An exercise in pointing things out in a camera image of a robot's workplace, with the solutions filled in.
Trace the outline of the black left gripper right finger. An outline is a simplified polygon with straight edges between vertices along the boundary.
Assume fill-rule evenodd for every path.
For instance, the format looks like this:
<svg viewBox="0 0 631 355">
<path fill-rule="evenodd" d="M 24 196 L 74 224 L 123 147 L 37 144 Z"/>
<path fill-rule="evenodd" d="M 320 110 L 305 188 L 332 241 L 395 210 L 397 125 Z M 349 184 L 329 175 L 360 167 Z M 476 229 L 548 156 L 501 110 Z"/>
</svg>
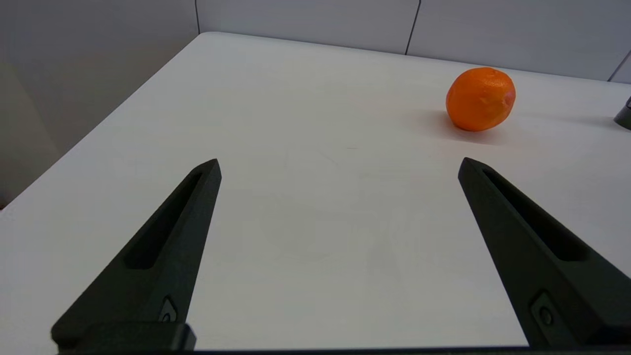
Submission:
<svg viewBox="0 0 631 355">
<path fill-rule="evenodd" d="M 631 281 L 491 166 L 458 179 L 532 348 L 628 348 Z"/>
</svg>

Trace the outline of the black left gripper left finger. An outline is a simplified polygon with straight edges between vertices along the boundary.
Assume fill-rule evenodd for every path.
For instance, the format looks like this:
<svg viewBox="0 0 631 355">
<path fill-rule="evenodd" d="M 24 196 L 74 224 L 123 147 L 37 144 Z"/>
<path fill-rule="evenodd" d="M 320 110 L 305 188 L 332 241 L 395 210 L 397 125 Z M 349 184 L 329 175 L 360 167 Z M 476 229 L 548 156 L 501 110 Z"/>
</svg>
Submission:
<svg viewBox="0 0 631 355">
<path fill-rule="evenodd" d="M 186 322 L 222 175 L 192 169 L 52 326 L 58 348 L 194 348 Z"/>
</svg>

